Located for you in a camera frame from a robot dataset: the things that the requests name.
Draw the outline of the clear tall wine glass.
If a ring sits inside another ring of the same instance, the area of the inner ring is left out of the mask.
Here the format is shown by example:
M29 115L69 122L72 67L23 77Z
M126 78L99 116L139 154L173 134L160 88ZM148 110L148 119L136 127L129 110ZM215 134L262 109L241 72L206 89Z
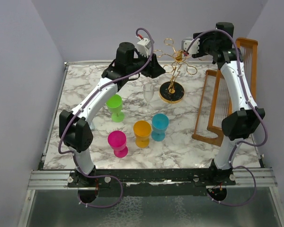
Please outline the clear tall wine glass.
M145 114L149 114L152 112L152 106L150 105L150 101L152 100L154 95L154 85L151 83L147 83L143 86L143 96L146 101L146 106L143 107L143 112Z

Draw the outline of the green plastic goblet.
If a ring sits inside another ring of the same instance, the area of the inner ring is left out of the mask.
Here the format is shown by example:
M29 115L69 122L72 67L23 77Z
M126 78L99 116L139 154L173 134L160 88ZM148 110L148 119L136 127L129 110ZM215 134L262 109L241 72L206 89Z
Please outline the green plastic goblet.
M114 122L122 122L124 119L124 113L122 112L123 108L123 101L122 98L115 94L110 97L107 102L106 106L108 110L111 112L111 119Z

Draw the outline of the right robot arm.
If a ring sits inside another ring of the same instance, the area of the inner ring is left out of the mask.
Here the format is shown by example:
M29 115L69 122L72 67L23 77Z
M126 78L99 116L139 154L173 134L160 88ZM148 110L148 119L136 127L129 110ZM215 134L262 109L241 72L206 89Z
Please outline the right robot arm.
M223 75L231 99L232 113L222 121L224 134L218 154L211 162L208 180L219 185L232 174L235 154L247 138L263 123L265 110L255 102L244 72L243 57L233 40L234 25L218 22L214 29L195 33L193 41L198 41L198 49L187 47L193 58L210 55L213 63Z

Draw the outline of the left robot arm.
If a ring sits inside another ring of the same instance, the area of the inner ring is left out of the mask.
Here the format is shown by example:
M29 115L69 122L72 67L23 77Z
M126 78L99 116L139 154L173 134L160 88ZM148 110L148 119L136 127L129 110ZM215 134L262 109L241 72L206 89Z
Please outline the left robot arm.
M119 44L115 59L103 71L92 92L71 111L62 110L59 115L59 147L66 145L72 154L79 181L88 187L95 181L89 147L93 141L90 124L103 105L128 82L129 77L142 74L157 78L165 73L153 52L153 41L143 38L136 45Z

